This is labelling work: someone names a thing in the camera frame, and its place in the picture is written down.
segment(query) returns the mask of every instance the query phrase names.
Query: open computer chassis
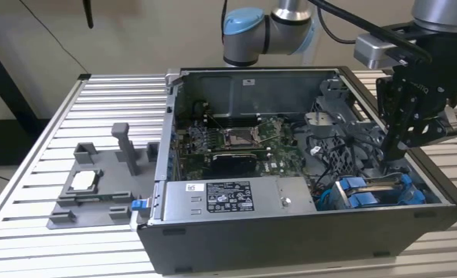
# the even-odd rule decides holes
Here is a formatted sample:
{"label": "open computer chassis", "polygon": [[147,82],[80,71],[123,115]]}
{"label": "open computer chassis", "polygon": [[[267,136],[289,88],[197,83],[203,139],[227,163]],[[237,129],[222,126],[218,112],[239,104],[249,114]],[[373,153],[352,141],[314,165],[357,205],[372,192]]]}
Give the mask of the open computer chassis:
{"label": "open computer chassis", "polygon": [[457,221],[457,188],[422,150],[382,162],[377,101],[346,67],[186,68],[167,80],[138,219],[158,273],[394,256]]}

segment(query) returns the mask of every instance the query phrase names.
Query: metal rail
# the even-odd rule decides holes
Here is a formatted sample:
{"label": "metal rail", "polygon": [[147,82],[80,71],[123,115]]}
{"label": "metal rail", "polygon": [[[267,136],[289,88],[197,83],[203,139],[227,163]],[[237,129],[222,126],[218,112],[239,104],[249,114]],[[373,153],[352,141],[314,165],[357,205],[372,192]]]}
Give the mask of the metal rail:
{"label": "metal rail", "polygon": [[[380,71],[358,71],[374,93]],[[154,273],[127,225],[48,230],[47,217],[74,163],[78,142],[118,149],[115,122],[128,122],[135,146],[161,135],[163,75],[94,75],[78,82],[0,196],[0,277],[147,277]],[[424,148],[457,186],[457,139]],[[235,270],[203,276],[453,277],[457,276],[457,223],[428,233],[397,258]]]}

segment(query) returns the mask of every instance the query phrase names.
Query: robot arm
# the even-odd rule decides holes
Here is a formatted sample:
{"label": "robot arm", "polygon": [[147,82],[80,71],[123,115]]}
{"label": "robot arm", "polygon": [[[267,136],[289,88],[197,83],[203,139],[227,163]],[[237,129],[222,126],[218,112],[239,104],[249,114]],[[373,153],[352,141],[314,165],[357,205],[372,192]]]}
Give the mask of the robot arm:
{"label": "robot arm", "polygon": [[[393,67],[393,76],[377,80],[388,128],[385,161],[402,158],[409,148],[457,137],[457,1],[416,0],[414,21],[386,27],[325,0],[309,2],[369,32],[357,38],[356,59],[372,69]],[[227,64],[249,66],[259,54],[291,54],[306,48],[313,37],[307,1],[279,1],[270,16],[238,11],[225,21]]]}
{"label": "robot arm", "polygon": [[430,61],[416,59],[373,33],[357,38],[354,51],[369,68],[394,70],[392,77],[377,80],[386,161],[402,158],[409,148],[457,137],[457,1],[416,0],[412,15],[414,21],[385,29],[421,48]]}

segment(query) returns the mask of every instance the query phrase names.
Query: motherboard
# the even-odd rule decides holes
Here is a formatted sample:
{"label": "motherboard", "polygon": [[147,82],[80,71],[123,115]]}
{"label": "motherboard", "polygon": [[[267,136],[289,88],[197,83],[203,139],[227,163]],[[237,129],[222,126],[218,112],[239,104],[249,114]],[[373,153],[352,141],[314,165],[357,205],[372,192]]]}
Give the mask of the motherboard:
{"label": "motherboard", "polygon": [[277,116],[255,122],[255,126],[223,127],[210,118],[178,130],[182,180],[306,176],[290,124]]}

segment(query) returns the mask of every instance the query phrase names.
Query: barcode sticker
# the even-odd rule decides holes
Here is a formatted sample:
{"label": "barcode sticker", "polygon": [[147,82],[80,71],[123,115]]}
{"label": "barcode sticker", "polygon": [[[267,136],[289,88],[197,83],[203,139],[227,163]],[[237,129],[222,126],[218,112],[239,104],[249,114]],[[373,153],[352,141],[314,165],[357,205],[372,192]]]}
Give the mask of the barcode sticker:
{"label": "barcode sticker", "polygon": [[205,184],[186,184],[186,191],[205,191]]}

